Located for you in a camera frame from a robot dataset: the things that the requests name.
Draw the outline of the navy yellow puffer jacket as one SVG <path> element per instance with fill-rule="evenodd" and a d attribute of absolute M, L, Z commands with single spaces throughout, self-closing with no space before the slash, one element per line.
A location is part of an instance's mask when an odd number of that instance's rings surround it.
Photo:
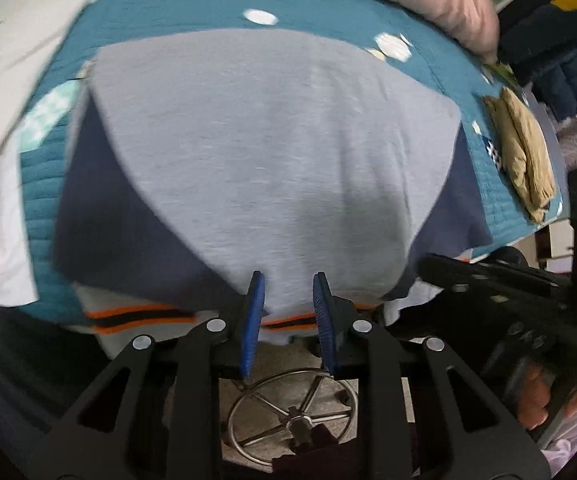
<path fill-rule="evenodd" d="M 577 0 L 514 0 L 500 12 L 500 60 L 558 120 L 577 114 Z"/>

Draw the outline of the navy grey sweatshirt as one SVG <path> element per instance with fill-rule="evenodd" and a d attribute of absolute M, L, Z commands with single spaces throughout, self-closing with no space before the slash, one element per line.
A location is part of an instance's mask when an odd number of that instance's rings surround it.
<path fill-rule="evenodd" d="M 490 243 L 459 107 L 348 42 L 214 29 L 98 49 L 72 112 L 54 261 L 109 354 L 187 333 L 264 274 L 260 337 Z"/>

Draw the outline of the teal quilted bed cover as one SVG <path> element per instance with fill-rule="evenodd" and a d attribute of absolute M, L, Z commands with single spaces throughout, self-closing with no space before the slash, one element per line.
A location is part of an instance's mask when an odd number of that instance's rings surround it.
<path fill-rule="evenodd" d="M 84 62 L 106 44 L 214 28 L 261 28 L 244 18 L 248 9 L 275 15 L 279 28 L 345 40 L 360 48 L 376 48 L 379 34 L 403 36 L 411 57 L 388 64 L 445 94 L 462 113 L 492 236 L 489 245 L 476 242 L 474 256 L 541 228 L 528 219 L 511 182 L 489 154 L 499 142 L 480 97 L 499 92 L 501 78 L 439 28 L 384 0 L 98 0 L 76 19 L 34 90 L 27 112 L 36 110 L 40 99 L 59 84 L 75 79 Z M 86 324 L 75 293 L 51 263 L 54 219 L 65 175 L 67 120 L 61 118 L 38 148 L 20 155 L 29 250 L 39 292 L 39 300 L 23 310 L 54 323 Z"/>

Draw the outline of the folded khaki trousers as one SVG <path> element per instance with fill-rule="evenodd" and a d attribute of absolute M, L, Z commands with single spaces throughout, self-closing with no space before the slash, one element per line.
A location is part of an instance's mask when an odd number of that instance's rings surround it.
<path fill-rule="evenodd" d="M 541 224 L 557 185 L 545 137 L 535 115 L 510 88 L 483 96 L 483 105 L 499 136 L 501 164 L 529 219 Z"/>

